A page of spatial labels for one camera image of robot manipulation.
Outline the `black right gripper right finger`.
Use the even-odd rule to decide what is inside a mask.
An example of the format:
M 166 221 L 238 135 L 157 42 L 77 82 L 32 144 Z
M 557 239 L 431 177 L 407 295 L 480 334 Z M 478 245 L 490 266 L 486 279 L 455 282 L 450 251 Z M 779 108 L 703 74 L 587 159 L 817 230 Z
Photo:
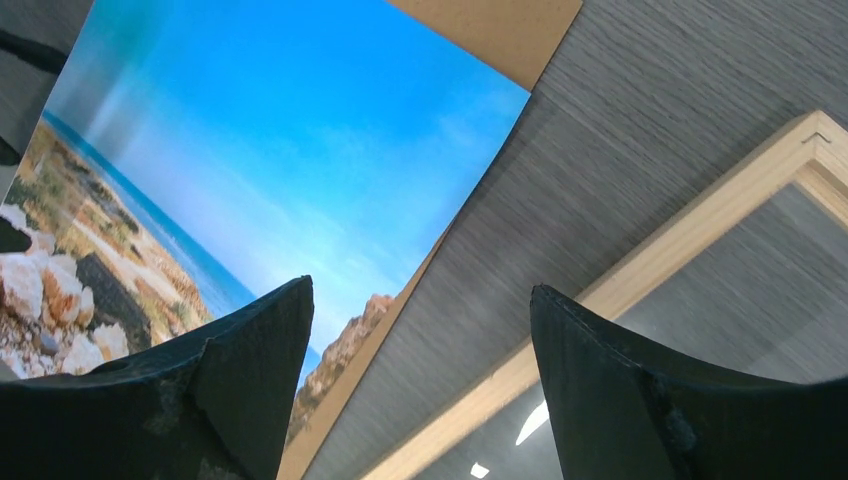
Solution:
M 567 479 L 843 479 L 847 381 L 714 365 L 533 288 L 531 338 Z

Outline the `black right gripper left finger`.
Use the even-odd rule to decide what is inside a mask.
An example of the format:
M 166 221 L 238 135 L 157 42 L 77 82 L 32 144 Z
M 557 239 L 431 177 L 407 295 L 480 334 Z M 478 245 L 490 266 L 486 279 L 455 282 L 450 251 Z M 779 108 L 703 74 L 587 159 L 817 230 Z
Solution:
M 5 479 L 273 479 L 313 319 L 295 278 L 84 375 L 1 386 Z

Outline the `clear acrylic sheet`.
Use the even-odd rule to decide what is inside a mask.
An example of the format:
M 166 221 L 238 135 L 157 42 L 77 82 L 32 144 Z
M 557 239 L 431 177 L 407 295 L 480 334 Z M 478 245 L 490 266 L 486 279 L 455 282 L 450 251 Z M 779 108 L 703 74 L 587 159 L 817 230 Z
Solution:
M 687 355 L 761 377 L 842 377 L 846 230 L 788 185 L 620 322 Z

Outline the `landscape photo print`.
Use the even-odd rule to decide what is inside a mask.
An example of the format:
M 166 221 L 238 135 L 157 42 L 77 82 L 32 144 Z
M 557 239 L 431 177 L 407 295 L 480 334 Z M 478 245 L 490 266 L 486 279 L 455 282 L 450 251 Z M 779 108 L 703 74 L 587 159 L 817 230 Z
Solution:
M 83 375 L 313 281 L 294 437 L 528 92 L 384 1 L 96 1 L 1 203 L 1 376 Z

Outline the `light wooden picture frame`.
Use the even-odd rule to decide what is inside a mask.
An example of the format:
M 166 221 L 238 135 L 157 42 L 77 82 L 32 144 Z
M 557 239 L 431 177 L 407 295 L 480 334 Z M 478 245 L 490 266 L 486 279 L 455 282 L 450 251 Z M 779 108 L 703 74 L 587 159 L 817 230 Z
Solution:
M 816 110 L 789 121 L 673 215 L 577 297 L 616 320 L 789 183 L 847 223 L 847 131 Z M 367 473 L 412 479 L 539 381 L 521 347 Z

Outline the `brown cardboard backing board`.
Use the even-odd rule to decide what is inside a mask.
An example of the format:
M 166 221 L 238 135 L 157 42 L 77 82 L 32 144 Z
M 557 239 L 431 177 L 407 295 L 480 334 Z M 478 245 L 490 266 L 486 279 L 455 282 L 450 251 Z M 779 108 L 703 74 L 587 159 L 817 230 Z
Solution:
M 394 7 L 489 67 L 531 91 L 582 6 L 579 1 L 396 1 Z M 302 479 L 412 297 L 432 280 L 443 259 L 448 225 L 404 288 L 376 321 L 346 326 L 322 354 L 307 386 L 320 386 L 307 418 L 293 419 L 280 479 Z

